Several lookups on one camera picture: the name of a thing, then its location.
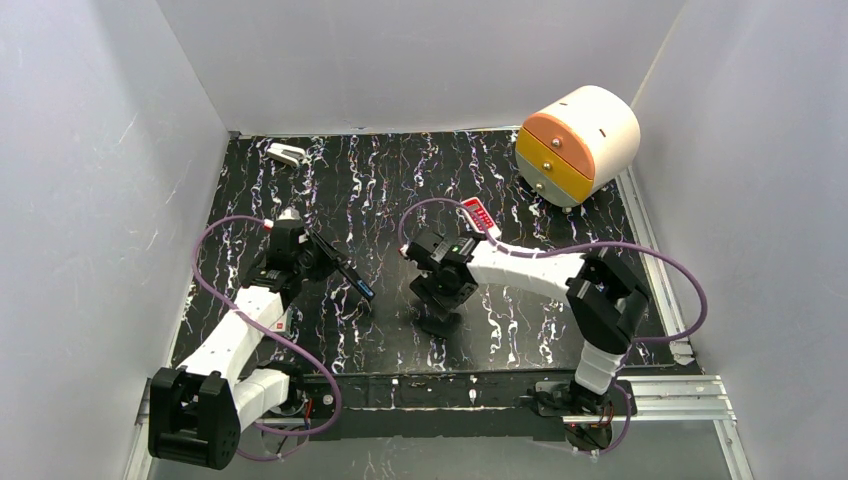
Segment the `white remote control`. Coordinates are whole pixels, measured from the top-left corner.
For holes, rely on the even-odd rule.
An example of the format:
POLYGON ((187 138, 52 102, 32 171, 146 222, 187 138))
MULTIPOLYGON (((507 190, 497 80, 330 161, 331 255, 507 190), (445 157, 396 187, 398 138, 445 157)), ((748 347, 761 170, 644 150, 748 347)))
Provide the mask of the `white remote control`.
POLYGON ((499 240, 502 231, 478 197, 469 197, 460 201, 462 214, 473 229, 480 233, 487 233, 495 240, 499 240))

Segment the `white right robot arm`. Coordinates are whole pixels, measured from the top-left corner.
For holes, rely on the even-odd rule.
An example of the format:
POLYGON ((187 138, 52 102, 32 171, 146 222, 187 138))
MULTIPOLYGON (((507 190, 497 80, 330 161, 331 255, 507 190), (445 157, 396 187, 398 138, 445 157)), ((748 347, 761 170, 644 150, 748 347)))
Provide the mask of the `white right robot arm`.
POLYGON ((537 393, 537 402, 563 412, 600 414, 651 301, 649 288, 610 247, 551 256, 491 242, 466 231, 456 237, 421 231, 400 249, 418 276, 413 293, 442 321, 454 316, 482 285, 528 291, 566 304, 583 338, 568 386, 537 393))

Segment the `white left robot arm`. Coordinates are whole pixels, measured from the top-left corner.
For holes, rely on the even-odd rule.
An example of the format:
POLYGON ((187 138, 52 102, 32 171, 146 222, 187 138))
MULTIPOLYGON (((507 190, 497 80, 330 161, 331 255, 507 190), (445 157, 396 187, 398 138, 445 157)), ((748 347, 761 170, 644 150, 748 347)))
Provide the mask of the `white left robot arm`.
POLYGON ((289 320, 289 306, 306 281, 334 272, 345 276, 365 299, 370 287, 351 268, 345 254, 288 210, 261 226, 270 239, 249 267, 235 298, 212 287, 200 272, 197 283, 229 310, 206 340, 176 367, 162 367, 149 388, 148 451, 159 459, 224 469, 236 455, 242 432, 265 413, 293 399, 297 373, 287 367, 256 368, 240 375, 265 338, 303 356, 340 397, 336 380, 321 361, 276 329, 289 320))

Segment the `blue battery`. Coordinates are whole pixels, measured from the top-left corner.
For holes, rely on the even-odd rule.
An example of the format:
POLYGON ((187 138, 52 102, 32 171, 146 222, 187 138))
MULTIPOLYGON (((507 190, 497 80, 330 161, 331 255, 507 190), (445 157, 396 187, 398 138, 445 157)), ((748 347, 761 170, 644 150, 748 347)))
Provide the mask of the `blue battery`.
POLYGON ((362 280, 356 282, 359 292, 367 299, 371 300, 375 297, 374 291, 362 280))

